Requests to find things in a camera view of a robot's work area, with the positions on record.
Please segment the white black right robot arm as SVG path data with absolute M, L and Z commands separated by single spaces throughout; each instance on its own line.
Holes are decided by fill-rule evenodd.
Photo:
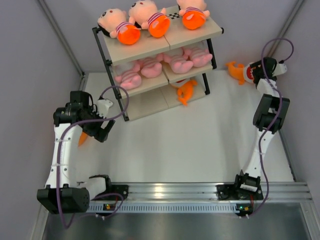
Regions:
M 253 116 L 256 127 L 255 140 L 251 156 L 236 175 L 233 192 L 240 200 L 262 200 L 261 176 L 265 174 L 263 160 L 269 144 L 285 121 L 290 100 L 279 92 L 277 76 L 287 72 L 284 61 L 272 57 L 249 64 L 245 68 L 246 79 L 251 79 L 256 89 L 262 94 Z

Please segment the large boy doll plush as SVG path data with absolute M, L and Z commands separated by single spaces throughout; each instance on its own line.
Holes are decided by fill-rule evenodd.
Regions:
M 188 30 L 196 30 L 202 27 L 210 16 L 207 4 L 204 0 L 177 0 L 179 15 L 182 24 Z

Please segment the black-haired boy doll plush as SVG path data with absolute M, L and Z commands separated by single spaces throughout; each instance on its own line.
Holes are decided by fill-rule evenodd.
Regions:
M 124 45 L 135 44 L 141 36 L 140 29 L 127 21 L 126 12 L 118 8 L 104 11 L 97 24 L 106 37 L 117 39 Z

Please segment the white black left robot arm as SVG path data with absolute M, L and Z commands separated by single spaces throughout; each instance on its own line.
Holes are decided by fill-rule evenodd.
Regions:
M 93 103 L 90 93 L 78 90 L 71 91 L 69 102 L 53 113 L 55 139 L 50 173 L 44 188 L 36 194 L 51 214 L 84 213 L 95 196 L 102 200 L 112 196 L 113 187 L 105 175 L 92 176 L 81 183 L 76 180 L 78 147 L 85 136 L 100 143 L 107 140 L 115 120 L 109 120 L 105 127 L 101 120 L 106 119 L 112 106 L 111 100 L 102 97 Z

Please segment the small boy doll plush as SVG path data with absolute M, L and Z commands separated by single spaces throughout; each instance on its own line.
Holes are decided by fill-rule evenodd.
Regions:
M 154 38 L 163 37 L 171 25 L 166 9 L 158 10 L 153 0 L 136 1 L 128 15 L 131 22 L 138 24 L 142 30 L 148 30 Z

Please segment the pink striped plush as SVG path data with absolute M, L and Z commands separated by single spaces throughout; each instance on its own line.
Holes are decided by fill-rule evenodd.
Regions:
M 181 48 L 164 52 L 163 60 L 169 64 L 172 71 L 176 74 L 185 74 L 194 66 L 191 60 L 186 59 L 184 51 Z
M 137 61 L 140 72 L 146 78 L 156 78 L 162 72 L 162 64 L 155 57 L 146 57 Z
M 184 47 L 183 51 L 184 55 L 192 61 L 195 68 L 204 67 L 213 59 L 213 55 L 208 49 L 198 46 Z
M 138 88 L 142 84 L 140 65 L 136 61 L 122 63 L 113 67 L 115 81 L 125 90 Z

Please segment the orange shark plush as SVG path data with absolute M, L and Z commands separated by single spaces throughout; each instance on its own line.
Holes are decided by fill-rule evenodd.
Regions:
M 81 133 L 79 140 L 78 140 L 78 146 L 80 147 L 81 145 L 83 145 L 85 143 L 85 141 L 87 140 L 88 135 L 84 132 Z
M 194 87 L 198 85 L 195 79 L 186 78 L 177 82 L 172 82 L 170 85 L 176 89 L 177 99 L 184 106 L 188 105 L 188 101 L 194 95 Z
M 237 80 L 239 85 L 244 85 L 245 82 L 250 84 L 254 83 L 253 71 L 250 64 L 244 65 L 238 63 L 236 65 L 235 61 L 231 61 L 227 62 L 225 66 L 227 67 L 228 74 Z

